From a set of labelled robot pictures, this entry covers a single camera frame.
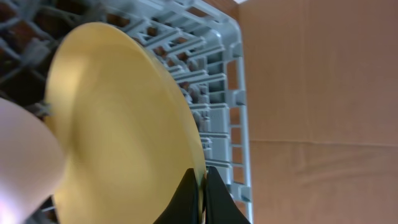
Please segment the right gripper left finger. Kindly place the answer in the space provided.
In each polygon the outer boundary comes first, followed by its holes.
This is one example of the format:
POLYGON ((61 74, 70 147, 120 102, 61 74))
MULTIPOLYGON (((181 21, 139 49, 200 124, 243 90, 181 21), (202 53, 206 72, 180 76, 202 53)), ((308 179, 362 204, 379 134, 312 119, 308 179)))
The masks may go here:
POLYGON ((193 168, 184 173, 171 201, 154 224, 198 224, 198 185, 193 168))

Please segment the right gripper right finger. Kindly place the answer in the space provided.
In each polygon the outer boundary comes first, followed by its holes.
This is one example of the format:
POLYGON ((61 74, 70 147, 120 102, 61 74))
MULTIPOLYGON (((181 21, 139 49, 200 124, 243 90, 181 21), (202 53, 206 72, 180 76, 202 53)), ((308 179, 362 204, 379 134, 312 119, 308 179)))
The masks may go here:
POLYGON ((240 212, 218 170, 210 166, 206 176, 206 224, 250 224, 240 212))

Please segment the yellow plate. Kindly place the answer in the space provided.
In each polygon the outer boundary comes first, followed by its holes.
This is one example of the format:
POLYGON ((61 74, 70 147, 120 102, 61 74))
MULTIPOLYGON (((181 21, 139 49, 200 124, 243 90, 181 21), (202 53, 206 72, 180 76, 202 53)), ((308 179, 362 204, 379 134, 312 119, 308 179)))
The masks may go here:
POLYGON ((45 120, 66 156, 60 223, 154 223, 184 173, 205 174, 197 126, 165 67, 121 30, 73 29, 52 60, 45 120))

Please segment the pink bowl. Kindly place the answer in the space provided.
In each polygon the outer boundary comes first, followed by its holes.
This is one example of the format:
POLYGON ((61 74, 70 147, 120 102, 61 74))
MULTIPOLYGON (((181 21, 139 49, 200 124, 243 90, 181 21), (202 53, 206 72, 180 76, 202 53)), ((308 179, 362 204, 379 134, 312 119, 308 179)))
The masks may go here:
POLYGON ((24 223, 54 192, 65 156, 52 132, 24 108, 1 100, 1 223, 24 223))

